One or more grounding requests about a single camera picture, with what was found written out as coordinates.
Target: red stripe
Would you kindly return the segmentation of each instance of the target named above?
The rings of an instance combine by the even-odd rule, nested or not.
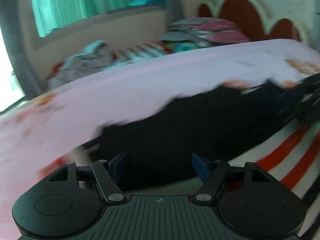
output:
[[[256,163],[265,171],[270,171],[281,163],[305,136],[310,126],[303,127],[290,135],[277,149]]]
[[[298,164],[281,180],[281,183],[292,190],[314,162],[320,148],[320,132]]]

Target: bed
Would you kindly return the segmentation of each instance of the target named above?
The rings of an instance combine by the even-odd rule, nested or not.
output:
[[[251,40],[259,42],[171,55],[161,43],[143,45],[145,54],[139,52],[141,45],[138,45],[115,54],[128,63],[135,61],[135,57],[143,60],[81,78],[3,116],[0,119],[0,239],[13,240],[20,236],[11,216],[14,200],[63,162],[75,160],[78,165],[85,164],[85,154],[78,146],[94,138],[100,125],[145,118],[172,96],[201,93],[235,77],[260,83],[266,75],[276,73],[274,78],[282,84],[287,79],[295,82],[303,78],[306,74],[288,65],[287,59],[320,65],[320,55],[307,46],[308,36],[301,25],[290,17],[268,20],[257,10],[258,3],[252,1],[225,0],[217,7],[204,3],[199,5],[198,15],[233,21]],[[146,48],[158,54],[151,57]],[[269,61],[261,62],[261,56]],[[268,71],[259,78],[255,74],[250,76],[243,62]],[[316,123],[301,133],[292,122],[262,145],[230,161],[238,166],[255,161],[299,197],[308,196],[310,208],[301,234],[315,221],[319,207],[319,197],[314,191],[310,197],[308,194],[310,189],[319,187],[319,131],[320,125]],[[279,158],[283,147],[286,153]],[[138,193],[187,194],[200,185],[195,178]]]

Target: window frame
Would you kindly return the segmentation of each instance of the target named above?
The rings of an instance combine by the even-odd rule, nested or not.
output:
[[[24,2],[27,3],[26,6],[27,6],[28,19],[31,19],[31,20],[28,20],[27,25],[28,25],[29,35],[32,38],[33,47],[35,49],[38,49],[50,42],[61,40],[64,37],[68,37],[74,33],[77,33],[86,28],[90,28],[97,24],[113,21],[123,17],[165,10],[164,4],[163,5],[150,4],[150,5],[125,7],[125,8],[106,12],[106,0],[100,0],[100,1],[103,4],[104,13],[97,14],[87,19],[83,19],[83,20],[71,23],[63,28],[60,28],[58,30],[55,30],[49,33],[45,37],[40,37],[37,26],[36,26],[36,18],[32,8],[32,1],[24,0]]]

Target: headboard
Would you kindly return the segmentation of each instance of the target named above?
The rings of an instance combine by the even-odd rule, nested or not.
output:
[[[294,39],[309,44],[306,29],[291,15],[268,17],[257,0],[208,1],[198,8],[199,17],[218,17],[236,23],[252,41]]]

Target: window sill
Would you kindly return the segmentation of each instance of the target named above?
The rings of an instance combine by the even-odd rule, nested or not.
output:
[[[34,47],[35,49],[39,49],[50,42],[60,40],[63,37],[67,37],[71,34],[77,33],[85,28],[90,28],[91,26],[94,26],[96,24],[113,21],[123,17],[129,17],[133,15],[139,15],[143,13],[163,11],[163,10],[164,10],[164,5],[147,5],[147,6],[142,5],[142,6],[132,6],[132,7],[127,7],[123,9],[118,9],[105,14],[98,14],[90,18],[72,23],[64,28],[55,30],[43,38],[39,37],[38,33],[36,32],[37,37],[34,39],[34,41],[36,41],[34,44]]]

